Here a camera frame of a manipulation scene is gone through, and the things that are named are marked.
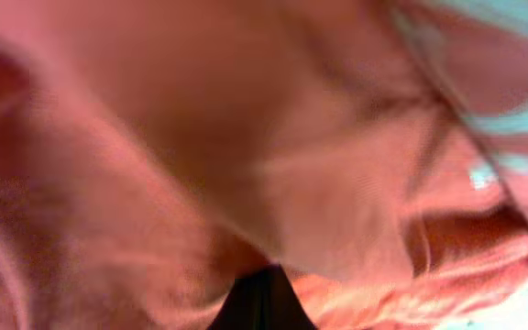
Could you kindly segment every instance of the garment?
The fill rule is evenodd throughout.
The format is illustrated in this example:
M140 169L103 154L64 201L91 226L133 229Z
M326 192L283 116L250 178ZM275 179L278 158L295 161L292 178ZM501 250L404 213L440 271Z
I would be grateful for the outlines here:
M275 263L321 329L528 283L528 181L400 31L429 5L110 9L0 0L0 329L202 329Z

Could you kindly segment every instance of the pink fabric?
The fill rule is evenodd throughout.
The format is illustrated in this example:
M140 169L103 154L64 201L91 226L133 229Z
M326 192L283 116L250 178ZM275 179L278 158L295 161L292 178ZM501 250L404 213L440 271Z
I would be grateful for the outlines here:
M526 283L528 224L390 10L0 0L0 329L201 329L271 262L322 329Z

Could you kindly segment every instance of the wrinkled cloth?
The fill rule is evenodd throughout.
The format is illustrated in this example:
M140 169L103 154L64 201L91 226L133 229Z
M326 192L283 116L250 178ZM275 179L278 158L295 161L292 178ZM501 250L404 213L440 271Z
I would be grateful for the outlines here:
M528 283L528 176L502 141L528 137L481 128L528 71L474 58L505 32L460 14L0 0L0 329L202 329L270 263L321 329L505 300ZM444 74L423 22L457 33Z

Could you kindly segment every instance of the black object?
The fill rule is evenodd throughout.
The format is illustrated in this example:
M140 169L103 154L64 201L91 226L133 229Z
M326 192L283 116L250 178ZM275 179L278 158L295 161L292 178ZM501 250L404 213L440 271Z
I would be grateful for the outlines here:
M280 267L236 280L211 330L314 330Z

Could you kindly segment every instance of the red fabric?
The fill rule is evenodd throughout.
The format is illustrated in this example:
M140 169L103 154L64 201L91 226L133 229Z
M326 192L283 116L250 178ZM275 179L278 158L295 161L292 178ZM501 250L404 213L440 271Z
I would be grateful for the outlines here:
M528 281L482 160L378 0L0 0L0 329L201 329L270 262L322 329L468 314Z

